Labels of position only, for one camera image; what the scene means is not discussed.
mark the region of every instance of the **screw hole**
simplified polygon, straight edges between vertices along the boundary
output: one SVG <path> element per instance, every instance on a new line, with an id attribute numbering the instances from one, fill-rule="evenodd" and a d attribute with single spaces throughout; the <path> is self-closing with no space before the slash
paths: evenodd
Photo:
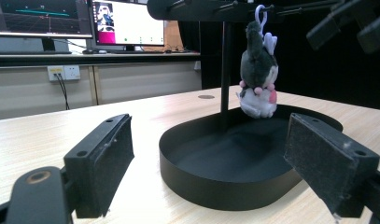
<path id="1" fill-rule="evenodd" d="M 37 184 L 51 176 L 50 171 L 40 171 L 27 177 L 26 182 L 28 184 Z"/>
<path id="2" fill-rule="evenodd" d="M 355 151 L 356 154 L 358 154 L 359 156 L 365 156 L 367 155 L 365 152 L 363 151 Z"/>
<path id="3" fill-rule="evenodd" d="M 83 157 L 83 156 L 85 156 L 85 155 L 87 155 L 87 152 L 86 152 L 86 151 L 80 151 L 79 153 L 77 153 L 77 156 L 78 156 L 78 157 Z"/>
<path id="4" fill-rule="evenodd" d="M 198 98 L 208 100 L 208 99 L 214 99 L 215 97 L 212 95 L 199 95 Z"/>

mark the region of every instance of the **black tray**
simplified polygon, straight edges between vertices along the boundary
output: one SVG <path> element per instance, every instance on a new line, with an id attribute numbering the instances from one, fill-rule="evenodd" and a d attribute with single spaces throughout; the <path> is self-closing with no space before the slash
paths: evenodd
<path id="1" fill-rule="evenodd" d="M 227 211 L 260 208 L 286 194 L 301 178 L 283 158 L 291 113 L 320 119 L 341 131 L 337 120 L 316 111 L 278 105 L 270 119 L 252 119 L 240 108 L 179 124 L 160 140 L 161 174 L 182 198 Z"/>

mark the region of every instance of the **computer monitor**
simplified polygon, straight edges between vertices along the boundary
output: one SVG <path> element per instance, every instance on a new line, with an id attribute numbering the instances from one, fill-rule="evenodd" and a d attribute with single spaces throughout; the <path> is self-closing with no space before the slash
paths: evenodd
<path id="1" fill-rule="evenodd" d="M 54 50 L 54 38 L 92 38 L 89 0 L 0 0 L 0 37 L 42 38 Z"/>
<path id="2" fill-rule="evenodd" d="M 94 39 L 90 49 L 133 50 L 134 46 L 164 46 L 164 21 L 153 19 L 146 4 L 91 0 Z"/>

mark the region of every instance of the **wooden table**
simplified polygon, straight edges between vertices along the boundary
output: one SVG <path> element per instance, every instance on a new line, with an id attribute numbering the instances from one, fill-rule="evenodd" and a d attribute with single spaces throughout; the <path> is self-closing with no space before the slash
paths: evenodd
<path id="1" fill-rule="evenodd" d="M 239 106 L 230 87 L 230 108 Z M 201 99 L 212 95 L 213 99 Z M 344 133 L 380 155 L 380 110 L 339 104 L 283 92 L 278 103 L 316 110 L 339 120 Z M 163 182 L 159 140 L 169 128 L 218 113 L 220 89 L 99 105 L 37 116 L 0 120 L 0 203 L 9 200 L 14 181 L 38 167 L 62 168 L 63 156 L 103 120 L 119 114 L 132 117 L 134 155 L 106 217 L 75 223 L 334 223 L 326 205 L 302 181 L 277 202 L 251 211 L 227 212 L 190 203 Z M 341 223 L 368 223 L 344 218 Z"/>

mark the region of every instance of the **gray plush rabbit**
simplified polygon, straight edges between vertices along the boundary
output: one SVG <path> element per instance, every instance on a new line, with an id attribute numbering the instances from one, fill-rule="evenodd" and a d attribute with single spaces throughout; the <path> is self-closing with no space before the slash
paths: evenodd
<path id="1" fill-rule="evenodd" d="M 278 65 L 274 57 L 277 37 L 262 35 L 262 23 L 252 21 L 246 28 L 247 49 L 242 54 L 238 93 L 242 110 L 254 119 L 270 118 L 276 111 L 277 95 L 274 82 Z"/>

